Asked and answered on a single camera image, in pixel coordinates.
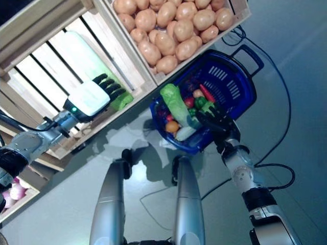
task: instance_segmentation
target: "crate of potatoes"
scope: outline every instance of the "crate of potatoes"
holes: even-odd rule
[[[246,0],[95,0],[157,84],[250,16]]]

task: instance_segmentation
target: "red pepper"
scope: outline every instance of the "red pepper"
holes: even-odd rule
[[[206,97],[206,99],[208,101],[211,101],[213,103],[216,102],[215,98],[211,95],[211,93],[202,84],[200,84],[200,90],[202,91],[202,93],[204,94],[204,96]]]

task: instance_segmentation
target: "robot finger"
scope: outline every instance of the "robot finger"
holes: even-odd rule
[[[106,81],[101,82],[101,83],[99,84],[99,86],[100,86],[103,90],[106,90],[106,88],[107,88],[110,84],[113,84],[113,83],[114,83],[114,79],[109,78],[109,79],[107,79]]]
[[[108,75],[103,73],[99,76],[97,76],[96,78],[93,79],[93,81],[96,83],[96,84],[99,84],[103,79],[107,78]]]
[[[119,88],[121,88],[121,86],[120,86],[119,84],[115,83],[115,84],[112,84],[112,85],[110,85],[109,87],[107,87],[107,88],[105,89],[105,91],[106,91],[106,93],[111,97],[111,94],[112,94],[115,90],[117,90],[117,89],[119,89]]]
[[[114,101],[117,99],[117,97],[123,93],[125,93],[126,90],[124,88],[117,89],[112,95],[110,95],[111,101]]]

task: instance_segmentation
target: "green pepper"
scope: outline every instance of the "green pepper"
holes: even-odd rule
[[[198,110],[200,110],[202,108],[202,106],[205,105],[205,103],[207,103],[207,100],[205,99],[205,97],[195,98],[194,105]]]
[[[210,111],[210,106],[212,106],[213,108],[215,107],[215,104],[211,101],[207,101],[201,108],[201,111],[203,112],[209,112],[210,114],[213,115],[213,113]]]
[[[189,109],[189,113],[190,113],[191,117],[195,116],[196,111],[197,111],[197,109],[195,109],[195,108]]]

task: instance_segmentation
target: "wooden crate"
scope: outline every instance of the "wooden crate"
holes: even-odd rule
[[[150,76],[153,78],[153,80],[155,81],[155,83],[157,85],[162,84],[169,77],[173,76],[176,72],[178,72],[180,69],[182,69],[188,63],[190,63],[194,58],[196,58],[198,55],[200,55],[205,50],[207,50],[211,45],[213,45],[215,42],[217,42],[219,39],[221,39],[223,36],[225,36],[232,29],[234,29],[235,27],[240,25],[243,21],[245,21],[251,15],[251,12],[249,10],[249,6],[248,6],[246,0],[226,0],[225,6],[230,8],[235,15],[234,24],[226,31],[220,33],[214,40],[203,45],[199,50],[196,51],[196,53],[192,57],[183,61],[181,64],[179,64],[176,67],[176,69],[174,71],[172,71],[170,74],[165,76],[162,73],[154,75],[151,72],[149,64],[146,62],[144,57],[138,51],[136,43],[132,40],[128,31],[125,29],[124,25],[118,18],[118,15],[115,13],[115,11],[112,7],[112,3],[113,3],[113,1],[111,1],[111,0],[94,0],[95,7],[99,10],[100,14],[105,19],[107,24],[109,26],[117,27],[114,30],[115,37],[117,39],[119,39],[120,42],[122,42],[122,43],[128,43],[127,45],[125,45],[125,48],[128,49],[129,53],[131,54],[130,57],[133,56],[134,59],[138,59],[139,63],[143,64],[140,67],[139,71],[143,74],[150,74]]]
[[[228,0],[236,15],[235,24],[164,76],[152,74],[111,4],[109,0],[34,0],[0,27],[0,109],[18,121],[36,127],[44,116],[54,117],[67,95],[85,81],[84,71],[69,64],[69,57],[64,55],[62,38],[66,31],[79,33],[134,97],[121,111],[109,108],[94,121],[78,124],[70,138],[36,160],[56,171],[65,169],[72,150],[250,16],[246,0]],[[0,120],[0,134],[6,143],[17,133],[19,129]],[[25,169],[19,177],[32,188],[1,215],[0,222],[38,195],[52,175],[37,164]]]
[[[20,173],[18,178],[27,182],[31,186],[31,188],[27,189],[27,191],[25,192],[26,195],[22,199],[18,200],[11,208],[5,210],[0,214],[0,223],[2,223],[11,215],[13,215],[19,208],[24,206],[31,199],[36,197],[40,193],[41,189],[48,182],[46,178],[43,178],[42,176],[37,174],[35,170],[32,170],[32,168],[29,167],[25,168],[24,171]]]

